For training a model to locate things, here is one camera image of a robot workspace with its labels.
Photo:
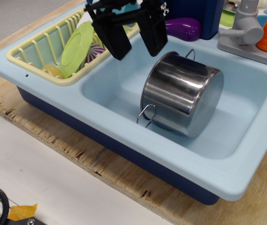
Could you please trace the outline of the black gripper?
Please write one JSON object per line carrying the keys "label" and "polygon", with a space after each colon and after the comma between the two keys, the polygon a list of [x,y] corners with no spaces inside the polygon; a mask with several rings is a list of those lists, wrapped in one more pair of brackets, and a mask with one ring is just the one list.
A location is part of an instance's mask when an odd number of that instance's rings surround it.
{"label": "black gripper", "polygon": [[162,0],[88,0],[84,12],[92,19],[98,37],[111,55],[122,60],[131,50],[123,25],[138,23],[140,35],[151,56],[156,56],[168,41]]}

